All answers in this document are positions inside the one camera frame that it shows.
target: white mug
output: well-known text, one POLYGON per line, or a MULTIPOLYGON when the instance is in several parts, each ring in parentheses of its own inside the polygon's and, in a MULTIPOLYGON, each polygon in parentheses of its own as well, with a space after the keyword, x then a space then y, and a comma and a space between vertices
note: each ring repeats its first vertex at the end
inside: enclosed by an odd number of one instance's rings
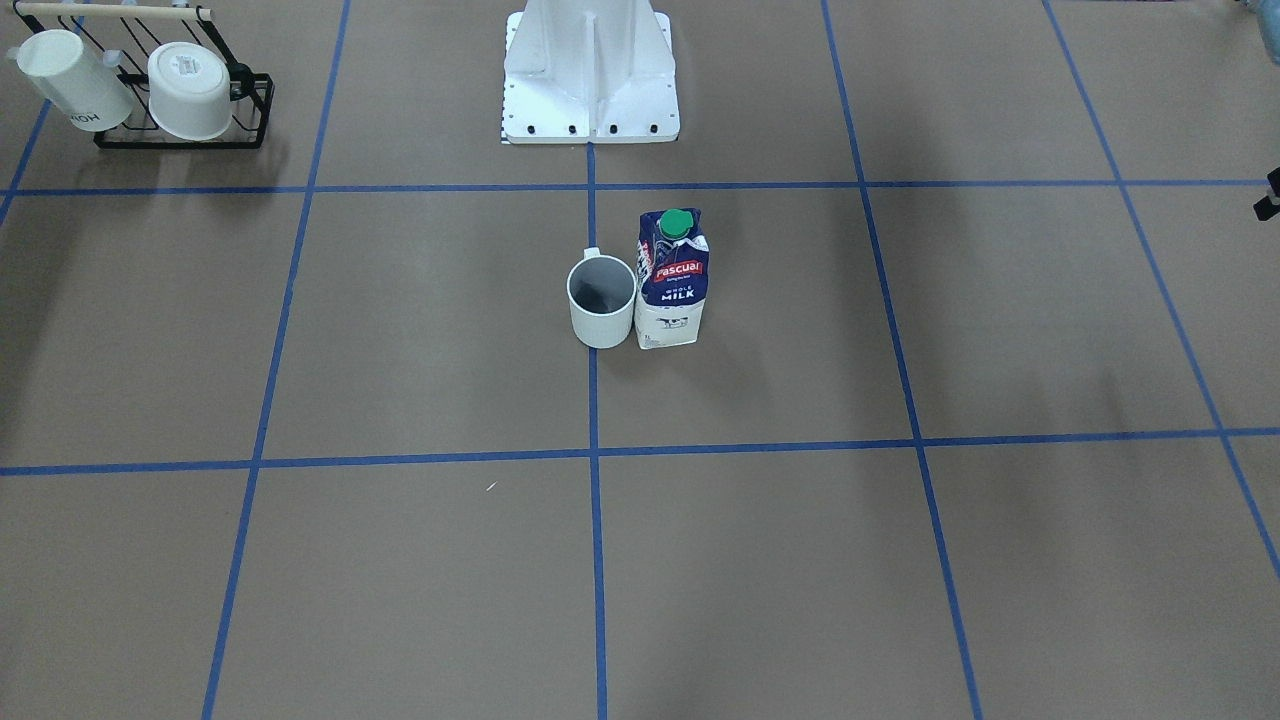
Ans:
POLYGON ((631 265, 588 247, 564 279, 564 292, 573 334, 582 345, 604 350, 620 345, 631 333, 636 301, 636 275, 631 265))
POLYGON ((212 140, 232 124, 227 63, 193 42, 169 42, 147 58, 151 118, 183 140, 212 140))
POLYGON ((111 129, 133 110, 129 88, 74 32, 37 32, 18 47, 15 59, 31 85, 81 129, 111 129))

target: milk carton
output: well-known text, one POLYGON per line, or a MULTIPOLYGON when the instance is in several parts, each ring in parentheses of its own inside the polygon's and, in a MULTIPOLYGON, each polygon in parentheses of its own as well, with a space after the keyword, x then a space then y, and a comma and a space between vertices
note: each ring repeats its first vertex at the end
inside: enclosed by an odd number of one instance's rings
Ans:
POLYGON ((641 350, 698 341, 710 256, 700 217, 696 208, 640 215, 635 325, 641 350))

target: cup label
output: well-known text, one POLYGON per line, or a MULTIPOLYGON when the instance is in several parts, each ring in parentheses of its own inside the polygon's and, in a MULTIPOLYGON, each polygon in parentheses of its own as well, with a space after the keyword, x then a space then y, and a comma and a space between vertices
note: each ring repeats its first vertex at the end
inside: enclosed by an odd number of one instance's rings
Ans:
POLYGON ((173 60, 169 61, 173 69, 179 76, 198 76, 200 74, 200 60, 191 55, 174 55, 173 60))

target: blue tape line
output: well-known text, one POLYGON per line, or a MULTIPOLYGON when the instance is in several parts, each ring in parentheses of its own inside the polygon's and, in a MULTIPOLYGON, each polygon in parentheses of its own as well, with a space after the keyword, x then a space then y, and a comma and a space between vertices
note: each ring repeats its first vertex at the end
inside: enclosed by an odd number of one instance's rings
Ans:
POLYGON ((960 611, 960 598, 956 592, 955 580, 951 577, 951 560, 947 555, 946 536, 942 530, 942 516, 938 512, 937 498, 933 495, 933 480, 929 473, 928 459, 922 443, 920 421, 915 407, 915 397, 911 392, 911 379, 906 370, 906 356, 902 352, 902 340, 899 334, 897 318, 893 313, 893 299, 890 292, 888 273, 884 270, 884 258, 881 252, 879 233, 876 229, 876 215, 872 209, 870 192, 867 188, 867 174, 863 169, 863 156, 858 147, 858 129, 854 124, 854 113, 849 104, 849 92, 845 85, 845 73, 840 63, 840 51, 836 46, 836 31, 831 22, 831 8, 827 0, 822 0, 823 22, 827 26, 827 46, 831 50, 831 64, 836 73, 836 86, 840 90, 840 106, 845 114, 845 129, 849 133, 849 149, 854 158, 854 169, 860 183, 859 192, 863 200, 863 211, 867 215, 867 233, 870 238, 872 252, 876 258, 876 274, 879 278, 881 295, 884 301, 884 315, 888 320, 890 337, 893 341, 893 356, 897 361, 899 379, 902 383, 902 398, 906 402, 906 414, 911 424, 911 441, 915 446, 915 456, 920 468, 920 479, 924 486, 924 497, 929 506, 929 521, 933 525, 933 541, 937 546, 938 565, 942 570, 942 583, 946 587, 947 603, 951 611, 951 624, 955 629, 956 647, 960 652, 960 665, 964 670, 965 687, 969 691, 969 705, 974 720, 982 720, 982 700, 978 694, 978 680, 973 671, 973 661, 969 656, 969 642, 964 629, 964 616, 960 611))
POLYGON ((278 457, 264 459, 257 465, 282 468, 360 468, 371 465, 434 465, 445 462, 507 462, 512 460, 563 460, 590 457, 586 448, 509 450, 499 452, 424 452, 413 455, 364 455, 352 457, 278 457))
POLYGON ((591 557, 595 580, 595 716, 609 717, 609 675, 604 615, 604 521, 600 511, 600 459, 591 455, 591 557))
POLYGON ((1110 179, 1010 179, 1010 181, 868 181, 872 188, 906 187, 1115 187, 1110 179))
POLYGON ((1138 430, 1126 433, 1057 433, 1039 436, 986 436, 924 438, 925 447, 974 447, 997 445, 1055 445, 1085 442, 1133 442, 1156 439, 1215 438, 1215 429, 1190 430, 1138 430))
POLYGON ((209 684, 205 685, 205 702, 201 707, 201 720, 212 720, 214 702, 218 700, 218 682, 223 674, 223 657, 227 653, 227 635, 232 626, 232 610, 236 607, 236 588, 239 585, 239 569, 244 560, 244 541, 248 537, 250 514, 253 511, 253 495, 257 492, 257 468, 248 471, 244 483, 244 500, 241 502, 239 524, 236 528, 236 547, 232 550, 230 570, 227 573, 227 591, 223 593, 223 611, 218 618, 218 637, 214 641, 214 657, 209 664, 209 684))
MULTIPOLYGON (((672 183, 530 183, 530 184, 317 184, 316 193, 397 193, 397 192, 617 192, 662 190, 851 190, 869 188, 929 188, 929 187, 1266 187, 1257 179, 992 179, 992 181, 782 181, 782 182, 672 182, 672 183)), ((246 186, 246 187, 64 187, 64 188, 12 188, 5 192, 14 197, 88 197, 88 196, 151 196, 151 195, 301 195, 307 186, 246 186)))
POLYGON ((585 183, 529 183, 529 184, 320 184, 316 192, 554 192, 586 190, 585 183))
POLYGON ((1229 437, 1268 437, 1280 436, 1280 428, 1228 428, 1229 437))
MULTIPOLYGON (((589 410, 595 416, 595 404, 589 410)), ((599 424, 591 433, 599 437, 599 424)), ((1229 428, 1229 437, 1277 437, 1280 428, 1229 428)), ((1216 438, 1220 433, 1212 428, 1184 430, 1137 430, 1123 433, 1057 433, 1023 436, 974 436, 974 437, 925 437, 920 438, 923 447, 991 447, 1001 445, 1070 445, 1091 442, 1151 442, 1171 439, 1216 438)), ((726 445, 658 445, 658 446, 616 446, 616 447, 570 447, 558 450, 508 450, 477 452, 421 452, 403 455, 356 455, 356 456, 312 456, 312 457, 268 457, 255 460, 192 460, 172 462, 109 462, 95 465, 13 465, 0 468, 0 477, 52 477, 52 475, 93 475, 122 473, 184 473, 198 470, 247 470, 250 468, 348 468, 372 465, 429 465, 451 462, 506 462, 513 460, 564 460, 591 457, 645 457, 662 455, 733 455, 753 452, 827 452, 841 450, 888 450, 915 447, 913 438, 860 439, 860 441, 819 441, 819 442, 771 442, 771 443, 726 443, 726 445)))
POLYGON ((595 247, 595 143, 586 143, 586 246, 595 247))
POLYGON ((1120 165, 1116 163, 1115 154, 1111 151, 1111 143, 1107 141, 1107 136, 1102 131, 1102 122, 1098 119, 1098 114, 1093 108, 1093 101, 1089 99, 1089 94, 1084 88, 1084 79, 1080 77, 1080 70, 1075 64, 1075 59, 1071 56, 1071 49, 1066 42, 1066 35, 1062 32, 1062 26, 1057 22, 1057 15, 1053 13, 1053 6, 1050 4, 1050 0, 1041 0, 1041 5, 1043 5, 1044 13, 1048 15, 1050 24, 1053 26, 1053 33, 1057 36, 1059 46, 1062 49, 1062 55, 1066 58, 1068 68, 1071 70, 1071 78, 1075 81, 1075 88, 1080 94, 1080 100, 1084 101, 1084 108, 1089 113, 1089 120, 1093 123, 1093 131, 1097 133, 1098 142, 1102 145, 1102 152, 1106 155, 1107 164, 1111 165, 1111 172, 1115 174, 1119 183, 1120 195, 1124 197, 1125 209, 1129 211, 1129 219, 1133 220, 1133 228, 1138 233, 1138 242, 1142 245, 1142 251, 1147 256, 1147 264, 1151 265, 1151 273, 1156 278, 1156 287, 1160 288, 1160 296, 1165 301, 1165 309, 1169 311, 1169 318, 1172 320, 1174 329, 1178 332, 1178 341, 1181 343, 1183 352, 1187 355, 1187 361, 1190 364, 1192 374, 1196 375, 1196 384, 1199 386, 1201 396, 1204 398, 1204 406, 1208 409, 1208 414, 1213 420, 1213 427, 1217 429, 1219 438, 1222 443, 1222 451, 1226 452, 1228 460, 1231 464, 1231 471, 1235 474, 1235 482, 1240 487, 1240 493, 1244 496, 1244 502, 1253 518, 1254 528, 1257 528, 1258 536, 1262 539, 1262 546, 1267 551, 1267 557, 1271 561, 1271 569, 1276 577, 1280 578, 1280 556, 1276 553, 1275 542, 1271 539, 1271 533, 1267 530, 1262 514, 1258 512, 1257 502, 1253 498, 1253 491, 1249 488, 1249 482, 1244 477, 1244 471, 1240 469, 1240 464, 1235 459, 1235 450, 1231 447, 1231 439, 1226 432, 1226 427, 1222 424, 1222 416, 1219 414, 1217 404, 1213 402, 1213 395, 1210 392, 1208 382, 1204 379, 1204 373, 1201 369, 1199 360, 1196 357, 1196 350, 1192 347, 1190 337, 1187 334, 1187 328, 1183 325, 1183 320, 1178 314, 1172 293, 1169 292, 1165 277, 1160 272, 1160 264, 1156 261, 1156 254, 1152 251, 1151 242, 1147 238, 1147 232, 1143 229, 1142 220, 1138 218, 1138 210, 1133 204, 1133 197, 1130 197, 1129 190, 1123 182, 1120 165))
POLYGON ((1254 527, 1258 528, 1258 534, 1262 537, 1262 547, 1267 552, 1267 559, 1271 561, 1271 570, 1275 573, 1276 579, 1280 579, 1280 553, 1276 552, 1275 541, 1271 539, 1271 533, 1267 532, 1266 520, 1262 518, 1262 511, 1258 510, 1258 501, 1253 497, 1253 489, 1249 487, 1249 482, 1244 478, 1244 469, 1240 468, 1240 460, 1235 456, 1235 447, 1231 446, 1231 441, 1222 436, 1222 448, 1226 451, 1226 460, 1231 464, 1231 471, 1235 474, 1235 483, 1240 487, 1240 495, 1244 496, 1244 505, 1249 509, 1249 515, 1253 518, 1254 527))
POLYGON ((189 460, 175 462, 104 462, 93 465, 31 465, 0 468, 0 478, 50 475, 108 475, 122 473, 189 473, 198 470, 247 470, 251 460, 189 460))
POLYGON ((741 452, 823 452, 833 450, 883 450, 914 447, 911 439, 865 439, 831 442, 762 442, 740 445, 659 445, 602 447, 600 457, 641 457, 654 455, 733 455, 741 452))
POLYGON ((87 197, 87 196, 151 196, 151 195, 285 195, 306 192, 303 186, 247 187, 70 187, 19 190, 19 197, 87 197))
POLYGON ((604 182, 602 191, 620 190, 826 190, 850 188, 859 183, 850 181, 759 181, 759 182, 604 182))
POLYGON ((1129 187, 1267 187, 1265 179, 1121 179, 1129 187))
POLYGON ((36 150, 36 140, 40 138, 40 131, 45 127, 45 118, 49 117, 49 109, 52 102, 45 100, 40 106, 40 113, 36 114, 36 123, 31 126, 31 133, 27 136, 27 145, 22 149, 22 156, 18 159, 18 167, 13 170, 13 178, 9 181, 9 192, 4 196, 4 202, 0 204, 0 225, 4 224, 5 218, 9 217, 9 208, 13 206, 13 199, 18 196, 18 186, 22 183, 22 176, 27 174, 27 164, 31 163, 31 154, 36 150))
POLYGON ((214 702, 218 698, 218 683, 221 676, 223 653, 227 650, 227 635, 230 630, 232 609, 236 603, 236 587, 239 580, 241 562, 244 557, 244 541, 248 536, 250 519, 253 511, 253 495, 257 488, 259 462, 266 445, 266 428, 271 418, 271 404, 275 398, 275 382, 280 370, 280 356, 284 352, 284 337, 289 327, 289 313, 293 304, 293 286, 298 277, 298 264, 302 259, 302 246, 306 241, 307 223, 311 217, 311 202, 315 197, 316 177, 320 174, 320 155, 324 150, 325 131, 329 126, 329 110, 333 106, 334 87, 338 83, 338 67, 342 61, 342 49, 347 37, 347 20, 351 17, 351 0, 343 0, 342 18, 338 20, 338 37, 334 42, 333 60, 329 64, 329 83, 325 88, 324 105, 320 110, 320 124, 316 128, 315 147, 311 152, 311 170, 307 176, 307 192, 302 201, 298 218, 298 232, 293 242, 293 255, 289 259, 289 275, 284 283, 284 300, 280 305, 280 320, 276 325, 275 345, 271 350, 271 365, 266 375, 266 388, 262 392, 262 409, 259 415, 257 437, 253 441, 253 462, 248 471, 244 488, 244 503, 241 509, 239 529, 236 534, 236 551, 232 553, 232 566, 227 578, 227 594, 223 598, 223 614, 218 624, 218 638, 214 642, 214 657, 209 669, 209 685, 205 689, 202 720, 211 720, 214 702))
MULTIPOLYGON (((595 247, 595 143, 586 143, 586 237, 595 247)), ((598 351, 586 350, 588 445, 591 462, 591 565, 595 587, 595 716, 609 716, 609 674, 607 625, 604 621, 604 519, 600 511, 600 392, 598 351)))

